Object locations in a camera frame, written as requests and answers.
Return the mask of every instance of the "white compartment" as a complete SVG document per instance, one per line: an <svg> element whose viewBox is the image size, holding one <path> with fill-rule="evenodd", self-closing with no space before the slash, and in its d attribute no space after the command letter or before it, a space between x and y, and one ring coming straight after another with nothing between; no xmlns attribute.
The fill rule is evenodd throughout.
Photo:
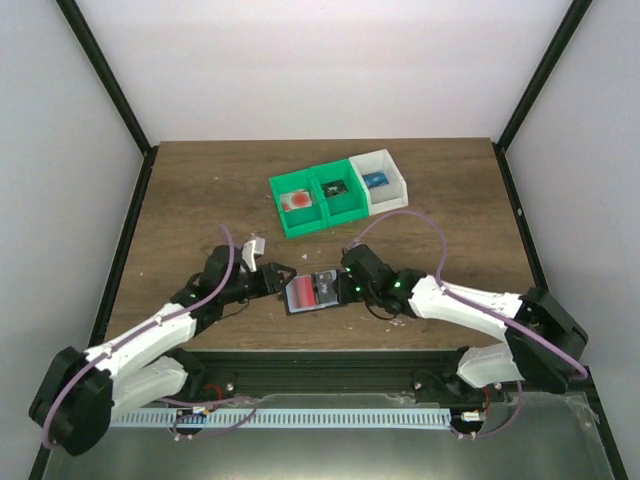
<svg viewBox="0 0 640 480"><path fill-rule="evenodd" d="M371 153L350 157L351 165L358 173L358 180L367 194L369 215L376 215L389 210L403 208L409 205L407 183L396 167L389 150L378 150ZM389 181L388 185L367 188L363 175L374 172L384 172Z"/></svg>

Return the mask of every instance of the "wooden surface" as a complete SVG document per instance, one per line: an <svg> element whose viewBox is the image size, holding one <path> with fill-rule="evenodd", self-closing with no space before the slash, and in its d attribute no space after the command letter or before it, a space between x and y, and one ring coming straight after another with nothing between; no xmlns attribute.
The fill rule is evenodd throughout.
<svg viewBox="0 0 640 480"><path fill-rule="evenodd" d="M266 261L310 273L337 268L340 250L370 221L287 240L269 177L388 148L407 181L409 205L444 230L449 259L443 278L492 291L533 284L488 139L318 140L163 143L143 203L107 338L154 314L194 272L227 224L237 243L267 240ZM385 220L366 243L392 267L433 272L441 248L423 221ZM288 317L275 298L251 302L188 344L215 349L420 349L495 341L437 320L374 318L363 305Z"/></svg>

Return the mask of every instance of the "blue card in tray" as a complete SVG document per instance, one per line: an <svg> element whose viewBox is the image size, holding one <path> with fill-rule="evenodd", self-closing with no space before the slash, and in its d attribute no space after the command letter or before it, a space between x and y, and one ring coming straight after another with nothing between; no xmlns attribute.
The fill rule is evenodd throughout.
<svg viewBox="0 0 640 480"><path fill-rule="evenodd" d="M389 185L389 180L387 180L387 176L384 172L373 172L367 173L362 176L364 180L364 184L367 188L380 187L382 185Z"/></svg>

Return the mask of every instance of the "white background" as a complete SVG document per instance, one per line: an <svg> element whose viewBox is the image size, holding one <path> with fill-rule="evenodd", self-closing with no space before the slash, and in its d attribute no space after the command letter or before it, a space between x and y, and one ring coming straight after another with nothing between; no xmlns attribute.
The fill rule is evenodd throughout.
<svg viewBox="0 0 640 480"><path fill-rule="evenodd" d="M629 478L640 478L640 3L593 2L508 157L543 268L587 330Z"/></svg>
<svg viewBox="0 0 640 480"><path fill-rule="evenodd" d="M497 140L568 0L80 0L152 142Z"/></svg>
<svg viewBox="0 0 640 480"><path fill-rule="evenodd" d="M86 347L141 164L53 1L0 2L0 477L27 478L27 412Z"/></svg>

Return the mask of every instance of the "green compartment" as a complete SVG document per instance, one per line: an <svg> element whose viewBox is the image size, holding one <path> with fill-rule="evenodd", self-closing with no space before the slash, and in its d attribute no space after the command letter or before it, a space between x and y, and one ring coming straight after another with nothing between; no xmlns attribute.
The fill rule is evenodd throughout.
<svg viewBox="0 0 640 480"><path fill-rule="evenodd" d="M325 198L325 203L321 203L329 226L369 216L367 196L349 159L318 165L310 170L323 197L322 185L326 183L342 180L347 187L347 192Z"/></svg>
<svg viewBox="0 0 640 480"><path fill-rule="evenodd" d="M311 170L300 170L269 179L273 199L278 207L284 234L287 238L294 238L307 233L315 232L327 228L325 218L324 195L319 191L317 182L314 181ZM303 189L311 195L313 205L307 208L298 208L290 212L282 210L280 195Z"/></svg>

